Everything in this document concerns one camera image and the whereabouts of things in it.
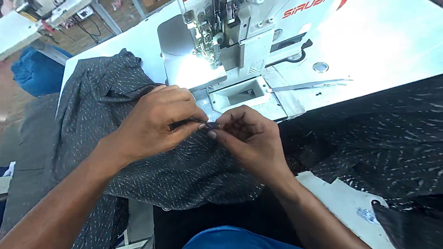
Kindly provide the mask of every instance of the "background sewing machine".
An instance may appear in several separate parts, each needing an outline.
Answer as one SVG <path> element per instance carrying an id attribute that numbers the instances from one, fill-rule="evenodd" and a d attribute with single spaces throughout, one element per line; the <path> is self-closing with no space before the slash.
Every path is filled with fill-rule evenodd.
<path id="1" fill-rule="evenodd" d="M 267 66 L 304 59 L 310 30 L 337 6 L 331 0 L 186 0 L 158 27 L 169 85 L 188 88 L 215 120 L 248 105 L 280 121 L 285 104 L 266 81 Z"/>

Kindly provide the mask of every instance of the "siruba logo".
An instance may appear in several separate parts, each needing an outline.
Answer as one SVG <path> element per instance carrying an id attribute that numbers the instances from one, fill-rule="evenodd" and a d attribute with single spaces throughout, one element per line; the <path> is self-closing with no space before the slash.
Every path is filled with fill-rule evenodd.
<path id="1" fill-rule="evenodd" d="M 322 3 L 324 1 L 325 0 L 312 0 L 312 1 L 308 1 L 307 3 L 300 4 L 299 6 L 297 6 L 295 8 L 288 9 L 287 11 L 284 12 L 282 19 L 285 19 L 286 17 L 289 17 L 289 16 L 297 13 L 297 11 L 303 11 L 304 9 L 308 9 L 312 6 L 316 6 L 319 3 Z"/>

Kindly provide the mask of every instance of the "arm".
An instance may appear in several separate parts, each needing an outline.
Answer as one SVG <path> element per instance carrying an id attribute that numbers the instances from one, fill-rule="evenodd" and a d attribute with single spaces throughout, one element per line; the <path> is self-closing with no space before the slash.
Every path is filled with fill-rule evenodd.
<path id="1" fill-rule="evenodd" d="M 159 86 L 143 96 L 118 130 L 100 140 L 88 158 L 6 234 L 0 249 L 71 248 L 97 199 L 120 169 L 171 150 L 204 127 L 188 122 L 170 130 L 169 124 L 189 117 L 208 120 L 187 89 Z"/>
<path id="2" fill-rule="evenodd" d="M 269 185 L 306 248 L 370 248 L 297 181 L 286 164 L 275 122 L 244 105 L 227 111 L 217 123 L 220 129 L 208 135 Z"/>

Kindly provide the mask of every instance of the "wrist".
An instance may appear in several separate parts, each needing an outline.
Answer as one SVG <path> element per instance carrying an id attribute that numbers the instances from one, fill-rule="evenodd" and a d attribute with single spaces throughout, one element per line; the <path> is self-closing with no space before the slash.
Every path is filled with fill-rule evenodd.
<path id="1" fill-rule="evenodd" d="M 270 188 L 279 199 L 299 202 L 299 192 L 303 186 L 293 174 L 285 175 L 278 182 L 270 185 Z"/>
<path id="2" fill-rule="evenodd" d="M 130 164 L 126 158 L 114 153 L 102 141 L 97 144 L 84 163 L 91 167 L 91 174 L 111 178 Z"/>

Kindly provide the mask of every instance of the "hand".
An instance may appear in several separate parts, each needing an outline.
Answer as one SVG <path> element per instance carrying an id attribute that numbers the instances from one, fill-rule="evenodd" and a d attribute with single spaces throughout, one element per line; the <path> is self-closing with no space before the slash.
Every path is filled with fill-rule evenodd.
<path id="1" fill-rule="evenodd" d="M 170 129 L 170 124 L 190 117 L 208 120 L 195 105 L 188 89 L 158 86 L 139 100 L 118 130 L 100 140 L 95 151 L 99 151 L 96 153 L 102 158 L 106 156 L 117 161 L 117 173 L 132 162 L 172 150 L 193 132 L 205 127 L 201 122 L 190 121 Z"/>
<path id="2" fill-rule="evenodd" d="M 209 131 L 248 170 L 265 184 L 294 178 L 283 154 L 277 123 L 243 105 L 221 115 L 220 129 Z"/>

